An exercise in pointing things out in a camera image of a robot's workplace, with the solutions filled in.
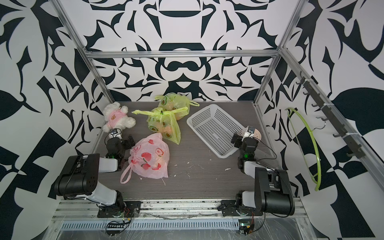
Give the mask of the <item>pink apple print plastic bag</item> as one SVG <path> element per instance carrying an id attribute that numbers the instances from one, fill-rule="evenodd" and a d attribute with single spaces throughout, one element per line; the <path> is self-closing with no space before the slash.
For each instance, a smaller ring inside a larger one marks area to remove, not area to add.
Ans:
<path id="1" fill-rule="evenodd" d="M 167 178 L 169 160 L 169 146 L 163 141 L 162 134 L 149 135 L 130 150 L 129 165 L 123 171 L 120 183 L 126 184 L 132 173 L 150 179 Z"/>

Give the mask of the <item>green avocado print plastic bag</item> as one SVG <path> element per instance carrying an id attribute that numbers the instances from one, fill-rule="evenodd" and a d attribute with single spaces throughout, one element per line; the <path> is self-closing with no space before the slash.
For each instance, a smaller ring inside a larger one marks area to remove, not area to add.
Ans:
<path id="1" fill-rule="evenodd" d="M 162 107 L 167 111 L 173 111 L 187 107 L 187 110 L 185 112 L 175 113 L 177 121 L 190 113 L 190 106 L 200 106 L 200 104 L 190 100 L 188 97 L 176 93 L 168 93 L 163 96 L 158 95 L 155 96 L 155 100 L 159 101 L 159 107 Z"/>

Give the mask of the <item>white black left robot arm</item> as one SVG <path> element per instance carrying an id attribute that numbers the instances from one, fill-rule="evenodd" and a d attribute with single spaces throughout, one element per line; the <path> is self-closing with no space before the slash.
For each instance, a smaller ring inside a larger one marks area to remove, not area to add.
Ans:
<path id="1" fill-rule="evenodd" d="M 57 196 L 64 199 L 85 199 L 96 203 L 109 215 L 123 212 L 126 204 L 119 191 L 99 182 L 100 173 L 114 173 L 125 165 L 125 152 L 136 144 L 131 135 L 126 140 L 110 137 L 107 140 L 107 155 L 100 154 L 70 156 L 54 183 Z"/>

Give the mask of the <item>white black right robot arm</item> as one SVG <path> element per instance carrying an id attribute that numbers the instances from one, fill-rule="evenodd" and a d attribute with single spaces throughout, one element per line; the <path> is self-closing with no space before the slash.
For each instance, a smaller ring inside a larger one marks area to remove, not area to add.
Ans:
<path id="1" fill-rule="evenodd" d="M 236 210 L 253 210 L 254 213 L 270 213 L 281 218 L 295 212 L 294 197 L 288 174 L 285 170 L 273 169 L 259 164 L 255 151 L 260 140 L 234 134 L 231 143 L 238 148 L 238 168 L 254 179 L 252 191 L 240 191 L 236 195 Z"/>

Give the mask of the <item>beige round perforated disc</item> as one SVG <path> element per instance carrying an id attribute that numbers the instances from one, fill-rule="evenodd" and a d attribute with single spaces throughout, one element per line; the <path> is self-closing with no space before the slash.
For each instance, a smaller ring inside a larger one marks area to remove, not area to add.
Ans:
<path id="1" fill-rule="evenodd" d="M 262 135 L 261 135 L 260 131 L 257 129 L 255 129 L 254 138 L 258 139 L 259 141 L 262 139 Z"/>

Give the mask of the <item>white perforated plastic basket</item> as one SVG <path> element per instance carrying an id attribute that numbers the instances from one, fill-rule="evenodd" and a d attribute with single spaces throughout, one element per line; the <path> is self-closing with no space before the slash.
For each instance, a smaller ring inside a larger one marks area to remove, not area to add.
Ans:
<path id="1" fill-rule="evenodd" d="M 242 136 L 245 127 L 218 105 L 211 104 L 192 114 L 188 126 L 220 159 L 235 153 L 238 148 L 231 143 L 234 134 Z"/>

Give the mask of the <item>white plush bear pink shirt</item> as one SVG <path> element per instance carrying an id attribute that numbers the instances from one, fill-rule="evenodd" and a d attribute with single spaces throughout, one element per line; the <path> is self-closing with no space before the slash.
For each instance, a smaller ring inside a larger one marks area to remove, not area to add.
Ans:
<path id="1" fill-rule="evenodd" d="M 118 102 L 107 105 L 102 111 L 106 123 L 102 130 L 109 133 L 112 129 L 131 129 L 136 125 L 136 120 L 128 116 L 128 107 Z"/>

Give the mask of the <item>green hoop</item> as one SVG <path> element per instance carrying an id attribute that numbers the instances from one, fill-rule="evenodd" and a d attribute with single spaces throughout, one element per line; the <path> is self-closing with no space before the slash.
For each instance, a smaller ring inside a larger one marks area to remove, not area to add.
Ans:
<path id="1" fill-rule="evenodd" d="M 302 123 L 304 124 L 305 126 L 305 129 L 307 130 L 309 136 L 310 136 L 310 139 L 311 139 L 311 142 L 312 142 L 312 145 L 313 145 L 313 148 L 314 148 L 314 152 L 315 152 L 315 156 L 316 156 L 316 166 L 317 166 L 317 173 L 316 174 L 312 174 L 311 171 L 310 171 L 310 167 L 308 165 L 308 162 L 306 160 L 306 154 L 304 153 L 301 145 L 300 145 L 300 141 L 298 139 L 298 135 L 296 133 L 296 130 L 293 126 L 293 124 L 291 124 L 292 128 L 293 128 L 293 131 L 294 131 L 294 134 L 295 134 L 295 138 L 297 139 L 297 142 L 298 142 L 298 145 L 299 145 L 299 148 L 301 149 L 301 152 L 302 152 L 302 156 L 303 156 L 303 159 L 305 161 L 305 164 L 307 166 L 307 169 L 310 173 L 310 177 L 312 179 L 312 181 L 316 184 L 315 186 L 315 191 L 319 191 L 320 190 L 320 186 L 321 186 L 321 183 L 322 183 L 322 168 L 321 168 L 321 159 L 320 159 L 320 152 L 319 152 L 319 148 L 318 148 L 318 144 L 317 144 L 317 141 L 316 141 L 316 138 L 313 134 L 313 130 L 311 129 L 310 125 L 308 124 L 308 122 L 305 120 L 305 118 L 299 113 L 299 111 L 293 109 L 293 108 L 286 108 L 286 111 L 288 111 L 288 119 L 289 121 L 291 121 L 291 113 L 294 113 L 296 114 L 299 119 L 302 121 Z"/>

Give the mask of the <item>black connector block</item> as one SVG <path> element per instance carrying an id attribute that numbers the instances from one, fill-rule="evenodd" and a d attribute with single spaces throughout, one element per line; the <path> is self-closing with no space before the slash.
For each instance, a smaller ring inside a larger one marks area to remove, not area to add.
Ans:
<path id="1" fill-rule="evenodd" d="M 131 222 L 117 222 L 117 221 L 111 221 L 106 224 L 105 226 L 105 233 L 108 236 L 114 236 L 116 234 L 120 234 L 123 231 L 125 231 L 129 226 Z"/>

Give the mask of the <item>green circuit board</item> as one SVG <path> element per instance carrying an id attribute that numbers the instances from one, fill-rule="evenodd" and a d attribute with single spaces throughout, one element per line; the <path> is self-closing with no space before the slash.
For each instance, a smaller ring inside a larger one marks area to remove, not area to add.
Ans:
<path id="1" fill-rule="evenodd" d="M 253 220 L 239 220 L 239 232 L 242 235 L 249 235 L 254 231 L 255 224 Z"/>

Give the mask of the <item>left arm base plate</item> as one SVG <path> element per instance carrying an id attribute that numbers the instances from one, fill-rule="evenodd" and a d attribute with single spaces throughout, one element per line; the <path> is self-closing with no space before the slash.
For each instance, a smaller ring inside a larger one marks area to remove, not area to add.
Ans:
<path id="1" fill-rule="evenodd" d="M 125 201 L 121 206 L 103 206 L 99 208 L 97 218 L 132 218 L 140 213 L 141 204 L 141 201 Z"/>

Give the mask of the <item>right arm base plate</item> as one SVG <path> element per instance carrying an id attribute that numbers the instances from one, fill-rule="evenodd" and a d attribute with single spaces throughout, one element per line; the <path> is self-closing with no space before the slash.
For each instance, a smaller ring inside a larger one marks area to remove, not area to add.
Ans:
<path id="1" fill-rule="evenodd" d="M 263 215 L 263 213 L 256 211 L 256 209 L 237 206 L 236 200 L 221 200 L 221 204 L 217 207 L 217 210 L 221 212 L 224 217 L 258 217 Z"/>

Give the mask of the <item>black wall hook rail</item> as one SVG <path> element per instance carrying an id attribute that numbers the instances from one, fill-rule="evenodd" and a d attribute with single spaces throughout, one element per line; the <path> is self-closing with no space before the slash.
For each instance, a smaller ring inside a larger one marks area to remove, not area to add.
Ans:
<path id="1" fill-rule="evenodd" d="M 312 97 L 315 101 L 315 104 L 312 104 L 312 106 L 321 110 L 326 116 L 324 122 L 329 122 L 337 131 L 336 134 L 333 134 L 333 137 L 343 139 L 350 149 L 347 156 L 357 157 L 358 159 L 365 157 L 366 153 L 363 151 L 363 146 L 357 140 L 358 133 L 352 130 L 352 127 L 348 126 L 347 120 L 342 116 L 336 106 L 325 96 L 313 79 L 306 79 L 302 76 L 302 72 L 300 72 L 300 78 L 298 85 L 302 85 L 307 91 L 304 95 Z"/>

